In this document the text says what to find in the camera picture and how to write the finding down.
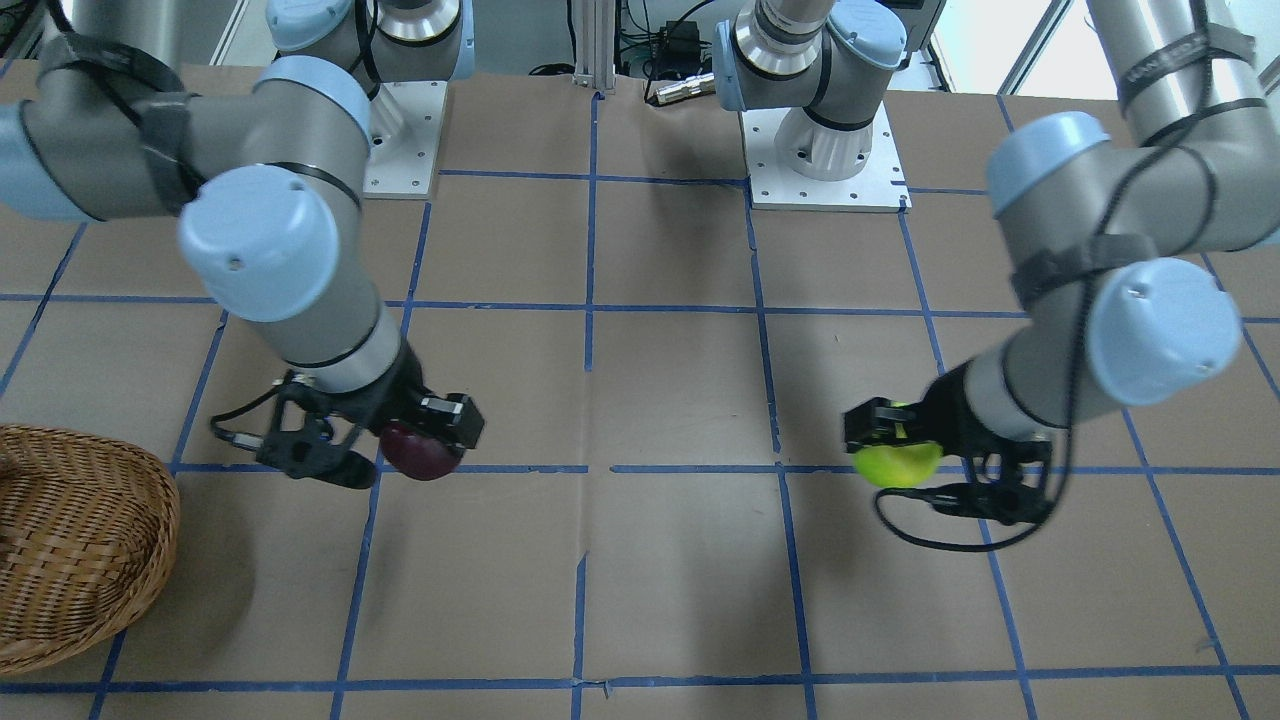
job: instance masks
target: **black cable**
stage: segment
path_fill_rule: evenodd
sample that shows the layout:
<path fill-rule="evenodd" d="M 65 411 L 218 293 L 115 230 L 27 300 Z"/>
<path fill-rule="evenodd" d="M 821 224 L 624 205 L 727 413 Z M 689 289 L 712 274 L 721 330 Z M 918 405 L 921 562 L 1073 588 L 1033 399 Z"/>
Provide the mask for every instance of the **black cable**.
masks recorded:
<path fill-rule="evenodd" d="M 707 5 L 710 5 L 714 1 L 716 0 L 701 0 L 700 3 L 695 4 L 692 8 L 685 10 L 685 14 L 680 15 L 680 18 L 675 23 L 672 23 L 672 27 L 680 26 L 680 23 L 682 23 L 682 22 L 685 22 L 685 20 L 689 19 L 689 15 L 692 15 L 698 10 L 701 10 L 703 8 L 705 8 Z M 648 23 L 649 22 L 649 4 L 648 4 L 648 0 L 644 0 L 644 8 L 645 8 L 645 23 Z M 653 68 L 654 73 L 657 73 L 657 69 L 658 69 L 658 60 L 657 59 L 660 55 L 666 55 L 667 54 L 667 46 L 669 44 L 671 44 L 671 33 L 668 32 L 662 38 L 660 53 L 655 53 L 653 55 L 653 58 L 654 58 L 654 68 Z M 649 79 L 644 85 L 644 96 L 643 97 L 644 97 L 645 102 L 648 102 L 650 105 L 654 105 L 657 102 L 657 97 L 650 97 L 649 96 L 649 91 L 650 90 L 653 90 L 653 74 L 649 74 Z"/>
<path fill-rule="evenodd" d="M 573 0 L 564 0 L 564 17 L 568 20 L 568 45 L 573 54 L 573 64 L 577 65 L 577 33 L 573 32 Z"/>
<path fill-rule="evenodd" d="M 72 28 L 70 20 L 67 19 L 67 13 L 63 10 L 63 4 L 59 0 L 46 0 L 45 5 L 49 8 L 49 17 L 54 20 L 54 27 L 58 28 L 58 32 L 64 35 L 76 33 Z M 106 81 L 105 73 L 106 70 L 99 68 L 97 65 L 84 68 L 84 74 L 93 81 L 99 92 L 101 92 L 102 96 L 106 97 L 108 101 L 110 101 L 111 105 L 133 124 L 133 127 L 141 128 L 142 115 L 134 111 L 133 108 L 129 106 L 128 101 L 125 101 L 124 97 L 120 96 L 114 87 L 111 87 L 111 83 Z"/>
<path fill-rule="evenodd" d="M 369 97 L 372 99 L 378 95 L 379 86 L 383 85 L 383 76 L 378 72 L 378 61 L 374 60 L 374 31 L 378 29 L 379 17 L 381 15 L 381 8 L 379 6 L 379 0 L 374 0 L 374 24 L 372 28 L 369 26 L 369 17 L 365 13 L 364 3 L 358 3 L 357 6 L 351 9 L 356 14 L 356 40 L 360 44 L 360 54 L 356 55 L 356 61 L 347 68 L 347 72 L 355 72 L 361 64 L 365 65 L 365 73 L 369 79 L 372 81 L 374 88 L 370 91 Z"/>

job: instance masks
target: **black strap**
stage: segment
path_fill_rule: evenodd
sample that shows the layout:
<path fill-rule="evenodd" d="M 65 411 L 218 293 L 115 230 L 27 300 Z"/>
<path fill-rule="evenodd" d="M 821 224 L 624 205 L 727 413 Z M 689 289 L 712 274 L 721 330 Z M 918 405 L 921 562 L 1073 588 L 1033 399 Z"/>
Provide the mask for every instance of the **black strap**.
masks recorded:
<path fill-rule="evenodd" d="M 155 95 L 142 111 L 142 124 L 138 126 L 151 183 L 165 210 L 175 217 L 182 213 L 183 205 L 196 199 L 202 184 L 182 160 L 182 142 L 187 137 L 191 119 L 187 110 L 191 97 L 189 92 Z"/>
<path fill-rule="evenodd" d="M 1065 284 L 1153 258 L 1160 258 L 1160 250 L 1144 234 L 1100 234 L 1059 252 L 1037 252 L 1018 266 L 1010 282 L 1027 310 Z"/>
<path fill-rule="evenodd" d="M 1128 111 L 1133 99 L 1161 78 L 1206 58 L 1233 58 L 1244 60 L 1252 65 L 1253 46 L 1253 37 L 1244 35 L 1234 27 L 1217 23 L 1210 23 L 1206 32 L 1196 31 L 1184 35 L 1138 60 L 1126 73 L 1116 79 L 1120 111 Z"/>
<path fill-rule="evenodd" d="M 156 92 L 182 92 L 182 79 L 169 65 L 137 47 L 77 33 L 52 37 L 40 51 L 40 74 L 63 68 L 95 67 L 120 73 Z"/>

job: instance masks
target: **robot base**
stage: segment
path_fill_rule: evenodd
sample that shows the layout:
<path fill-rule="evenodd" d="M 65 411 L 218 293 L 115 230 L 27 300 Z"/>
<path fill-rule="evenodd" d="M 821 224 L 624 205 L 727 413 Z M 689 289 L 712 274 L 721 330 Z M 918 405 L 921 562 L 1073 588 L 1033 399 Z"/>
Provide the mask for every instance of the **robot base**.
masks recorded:
<path fill-rule="evenodd" d="M 365 172 L 365 197 L 429 200 L 444 127 L 448 83 L 389 82 L 374 102 L 374 149 Z M 379 109 L 385 102 L 389 108 Z M 387 113 L 388 117 L 379 117 Z"/>
<path fill-rule="evenodd" d="M 884 105 L 876 111 L 876 143 L 863 172 L 846 181 L 824 182 L 801 176 L 778 158 L 773 138 L 790 108 L 742 113 L 742 145 L 751 176 L 751 205 L 762 210 L 835 210 L 897 213 L 911 206 L 897 143 Z"/>

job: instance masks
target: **electrical cable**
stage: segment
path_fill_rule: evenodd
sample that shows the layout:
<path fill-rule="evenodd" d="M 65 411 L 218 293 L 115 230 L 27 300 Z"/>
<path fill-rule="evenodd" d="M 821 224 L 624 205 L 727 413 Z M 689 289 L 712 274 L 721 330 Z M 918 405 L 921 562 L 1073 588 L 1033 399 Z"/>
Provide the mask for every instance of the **electrical cable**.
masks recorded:
<path fill-rule="evenodd" d="M 573 54 L 573 64 L 577 65 L 577 32 L 573 31 L 573 0 L 564 0 L 564 18 L 568 22 L 568 46 Z"/>
<path fill-rule="evenodd" d="M 680 15 L 680 18 L 675 23 L 672 23 L 672 26 L 673 27 L 678 27 L 680 23 L 682 23 L 682 22 L 685 22 L 685 20 L 689 19 L 689 15 L 692 15 L 698 10 L 701 10 L 703 8 L 705 8 L 707 5 L 710 5 L 714 1 L 716 0 L 701 0 L 700 3 L 695 4 L 692 8 L 685 10 L 685 14 Z M 645 8 L 645 23 L 648 23 L 649 22 L 649 4 L 648 4 L 648 0 L 644 0 L 644 8 Z M 662 49 L 660 49 L 660 51 L 655 53 L 653 56 L 657 59 L 657 58 L 660 58 L 662 55 L 666 55 L 667 54 L 667 46 L 669 44 L 671 44 L 671 33 L 666 33 L 663 36 L 663 40 L 662 40 Z M 657 69 L 658 69 L 658 63 L 655 60 L 654 61 L 654 70 L 657 70 Z M 649 76 L 649 79 L 644 85 L 644 95 L 641 97 L 644 97 L 644 101 L 646 104 L 649 104 L 649 105 L 657 105 L 658 97 L 657 96 L 653 96 L 653 97 L 649 96 L 649 91 L 653 90 L 653 74 L 652 73 L 645 73 L 645 74 Z"/>
<path fill-rule="evenodd" d="M 365 74 L 367 74 L 369 79 L 372 81 L 374 83 L 372 90 L 369 91 L 369 99 L 372 100 L 378 95 L 378 90 L 383 85 L 383 76 L 380 72 L 378 72 L 378 61 L 374 59 L 374 53 L 372 53 L 374 33 L 378 29 L 381 15 L 380 0 L 374 0 L 372 27 L 370 27 L 369 24 L 370 18 L 365 13 L 364 3 L 360 3 L 358 8 L 353 6 L 351 12 L 355 13 L 356 15 L 356 41 L 360 46 L 360 54 L 356 55 L 356 60 L 351 63 L 351 65 L 347 68 L 347 72 L 352 73 L 361 64 L 365 65 Z"/>

